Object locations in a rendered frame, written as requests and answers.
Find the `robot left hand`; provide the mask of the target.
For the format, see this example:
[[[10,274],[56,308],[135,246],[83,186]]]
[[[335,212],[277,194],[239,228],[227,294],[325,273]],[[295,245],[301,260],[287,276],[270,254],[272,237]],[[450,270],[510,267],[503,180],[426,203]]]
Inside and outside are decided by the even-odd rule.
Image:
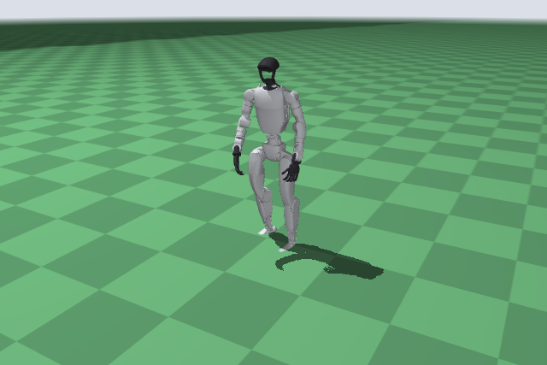
[[[286,182],[290,181],[296,181],[297,180],[297,177],[298,177],[298,174],[299,174],[299,165],[301,162],[298,162],[298,161],[295,161],[296,159],[296,153],[293,154],[292,156],[292,164],[290,164],[290,166],[288,167],[288,169],[286,169],[284,172],[282,172],[281,174],[284,174],[288,171],[288,174],[286,175],[286,177],[283,179],[285,180]],[[289,177],[290,176],[290,177]],[[295,177],[296,176],[296,177]],[[288,179],[289,177],[289,179]],[[294,179],[295,178],[295,179]],[[287,180],[288,179],[288,180]]]

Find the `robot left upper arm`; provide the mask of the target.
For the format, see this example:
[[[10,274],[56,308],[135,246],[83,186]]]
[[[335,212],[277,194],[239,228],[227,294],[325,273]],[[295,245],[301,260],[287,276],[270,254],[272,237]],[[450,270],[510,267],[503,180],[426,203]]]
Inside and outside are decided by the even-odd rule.
[[[284,90],[283,93],[284,93],[284,99],[287,103],[290,104],[291,113],[296,119],[296,121],[292,125],[292,129],[294,132],[297,132],[297,123],[299,121],[302,121],[305,124],[303,111],[300,104],[300,96],[296,91]],[[305,124],[305,127],[306,127],[306,124]]]

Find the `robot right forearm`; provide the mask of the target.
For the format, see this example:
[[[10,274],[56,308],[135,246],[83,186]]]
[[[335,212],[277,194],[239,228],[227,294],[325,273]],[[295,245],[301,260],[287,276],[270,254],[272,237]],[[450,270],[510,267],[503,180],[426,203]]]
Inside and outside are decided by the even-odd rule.
[[[242,146],[244,144],[244,137],[245,137],[245,134],[246,134],[247,130],[244,129],[244,127],[239,126],[240,121],[241,121],[241,117],[238,120],[238,126],[237,126],[237,131],[236,131],[237,133],[236,133],[235,140],[234,140],[234,146],[238,145],[239,146],[239,152],[241,153],[242,152]],[[232,150],[234,149],[234,146],[232,147]]]

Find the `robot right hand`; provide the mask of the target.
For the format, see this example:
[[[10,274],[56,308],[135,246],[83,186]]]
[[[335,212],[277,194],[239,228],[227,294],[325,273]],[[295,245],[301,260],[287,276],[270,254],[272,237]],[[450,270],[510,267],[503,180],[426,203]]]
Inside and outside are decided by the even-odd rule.
[[[239,171],[239,167],[238,167],[239,166],[239,159],[238,158],[241,156],[241,153],[239,152],[239,146],[238,145],[234,146],[232,155],[234,156],[233,157],[233,163],[234,163],[236,172],[240,175],[244,175],[244,174],[242,174],[242,171]]]

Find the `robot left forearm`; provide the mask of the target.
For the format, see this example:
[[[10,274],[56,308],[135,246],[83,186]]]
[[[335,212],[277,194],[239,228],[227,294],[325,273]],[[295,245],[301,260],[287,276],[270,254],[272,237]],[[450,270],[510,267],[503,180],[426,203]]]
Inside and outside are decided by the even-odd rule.
[[[295,161],[300,162],[303,159],[303,152],[304,152],[304,139],[306,138],[306,128],[305,124],[302,121],[299,121],[297,123],[297,132],[294,136],[295,143],[293,147],[294,153],[296,153],[296,159]],[[294,154],[293,153],[293,154]]]

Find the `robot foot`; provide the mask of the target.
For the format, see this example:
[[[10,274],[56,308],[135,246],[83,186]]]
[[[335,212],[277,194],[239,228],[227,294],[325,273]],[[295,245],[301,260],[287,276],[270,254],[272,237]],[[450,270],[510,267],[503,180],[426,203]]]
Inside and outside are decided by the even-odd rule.
[[[291,247],[293,247],[294,245],[292,245],[292,242],[291,243],[287,243],[284,247],[282,247],[279,251],[282,252],[284,250],[288,250],[290,249]]]
[[[272,226],[272,227],[273,227],[273,229],[272,229],[271,231],[269,230],[269,228],[268,228],[269,231],[267,231],[266,228],[263,228],[263,229],[259,232],[259,234],[267,234],[267,233],[272,233],[272,232],[277,231],[277,228],[276,228],[275,226]]]

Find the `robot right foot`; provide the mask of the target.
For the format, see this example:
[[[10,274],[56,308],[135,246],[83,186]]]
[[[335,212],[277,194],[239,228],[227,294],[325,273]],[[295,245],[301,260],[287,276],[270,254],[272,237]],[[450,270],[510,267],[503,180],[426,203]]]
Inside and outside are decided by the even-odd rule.
[[[268,228],[269,231],[267,231],[266,228],[263,228],[263,229],[259,232],[259,234],[267,234],[267,233],[272,233],[272,232],[277,231],[277,228],[276,228],[275,226],[272,226],[272,227],[273,227],[273,229],[272,229],[271,231],[269,230],[269,228]]]

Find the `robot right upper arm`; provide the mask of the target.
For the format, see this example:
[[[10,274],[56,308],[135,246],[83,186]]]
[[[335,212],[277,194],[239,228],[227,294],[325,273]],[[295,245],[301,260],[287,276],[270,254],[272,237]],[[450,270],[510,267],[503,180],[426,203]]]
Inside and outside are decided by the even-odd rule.
[[[243,106],[242,106],[242,116],[241,116],[241,121],[240,121],[240,127],[249,127],[250,125],[250,121],[251,119],[249,118],[250,117],[250,113],[251,113],[251,110],[252,110],[252,107],[253,107],[253,102],[254,102],[254,91],[255,91],[256,88],[253,88],[253,89],[249,89],[247,91],[244,92],[244,101],[243,101]]]

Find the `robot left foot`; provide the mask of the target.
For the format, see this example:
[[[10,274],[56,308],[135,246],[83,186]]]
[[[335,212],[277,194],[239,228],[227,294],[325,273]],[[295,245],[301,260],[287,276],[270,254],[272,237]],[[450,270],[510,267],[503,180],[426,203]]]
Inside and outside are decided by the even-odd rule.
[[[293,247],[294,245],[292,245],[292,242],[291,243],[287,243],[284,247],[282,247],[279,251],[282,252],[284,250],[288,250],[290,249],[291,247]]]

